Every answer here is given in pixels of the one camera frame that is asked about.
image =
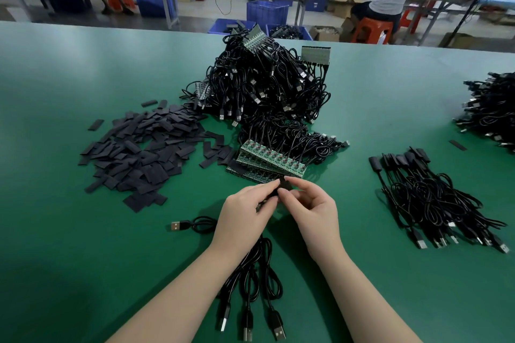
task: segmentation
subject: forearm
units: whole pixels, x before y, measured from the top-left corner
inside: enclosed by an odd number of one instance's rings
[[[320,261],[319,266],[355,343],[420,342],[343,246]]]
[[[208,248],[120,328],[109,343],[189,342],[239,261]]]

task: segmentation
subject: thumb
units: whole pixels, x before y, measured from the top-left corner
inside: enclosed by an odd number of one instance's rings
[[[302,214],[306,208],[288,190],[280,188],[277,190],[277,193],[279,194],[279,198],[281,199],[282,203],[284,203],[295,221],[297,221],[297,218],[300,218],[299,215]]]
[[[257,216],[260,220],[263,220],[264,226],[266,226],[266,223],[268,223],[268,220],[270,220],[270,217],[274,214],[278,202],[278,197],[271,197],[259,210]]]

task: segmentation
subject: green table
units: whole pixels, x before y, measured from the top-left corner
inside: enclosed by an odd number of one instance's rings
[[[0,38],[0,341],[103,341],[210,242],[193,231],[166,232],[165,225],[217,216],[225,197],[250,182],[221,166],[203,170],[199,144],[183,174],[162,189],[168,202],[134,214],[121,193],[83,191],[93,168],[77,166],[78,154],[141,102],[178,103],[180,89],[202,79],[221,52],[222,37],[1,22]],[[307,44],[280,42],[298,50]],[[313,129],[351,146],[312,166],[307,177],[335,198],[348,253],[425,342],[513,341],[512,254],[464,242],[416,249],[378,199],[380,183],[367,158],[424,148],[435,171],[483,201],[485,215],[512,224],[500,236],[515,248],[513,157],[491,140],[460,134],[451,121],[469,97],[461,82],[511,71],[515,55],[319,45],[332,47],[326,79],[332,97]],[[97,118],[106,123],[88,132]],[[204,126],[233,135],[225,122],[208,119]],[[275,307],[287,341],[350,341],[291,217],[277,212],[265,234],[284,285]],[[236,294],[221,334],[215,301],[195,341],[236,341],[240,307]],[[261,300],[253,312],[255,341],[274,341]]]

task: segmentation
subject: table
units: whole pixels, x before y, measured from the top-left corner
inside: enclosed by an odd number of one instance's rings
[[[164,206],[134,214],[124,196],[83,189],[93,168],[79,153],[126,111],[149,99],[179,103],[181,88],[204,77],[222,36],[0,22],[2,171],[0,298],[4,342],[101,342],[207,247],[211,236],[166,232],[172,221],[217,217],[225,197],[250,185],[221,166],[199,167],[201,144],[183,174],[162,189]],[[300,50],[308,41],[280,40]],[[306,177],[333,196],[347,252],[393,308],[426,342],[512,341],[515,259],[460,244],[416,249],[378,199],[367,158],[422,147],[435,171],[479,198],[483,213],[506,221],[515,248],[513,158],[488,139],[460,134],[451,118],[469,98],[468,79],[511,71],[513,54],[324,42],[331,66],[329,102],[313,130],[351,146],[310,166]],[[97,118],[97,132],[87,127]],[[206,130],[233,135],[227,123]],[[455,139],[468,150],[460,151]],[[272,266],[284,285],[279,310],[287,341],[350,342],[335,302],[283,210],[266,231]],[[235,342],[241,298],[233,296],[225,333],[215,303],[195,342]],[[256,301],[254,340],[273,342]]]

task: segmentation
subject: foot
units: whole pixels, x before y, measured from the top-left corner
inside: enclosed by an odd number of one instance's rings
[[[124,8],[123,8],[122,12],[123,12],[125,15],[129,15],[129,16],[134,15],[134,13],[133,13],[130,9],[126,8],[126,7],[124,7]]]

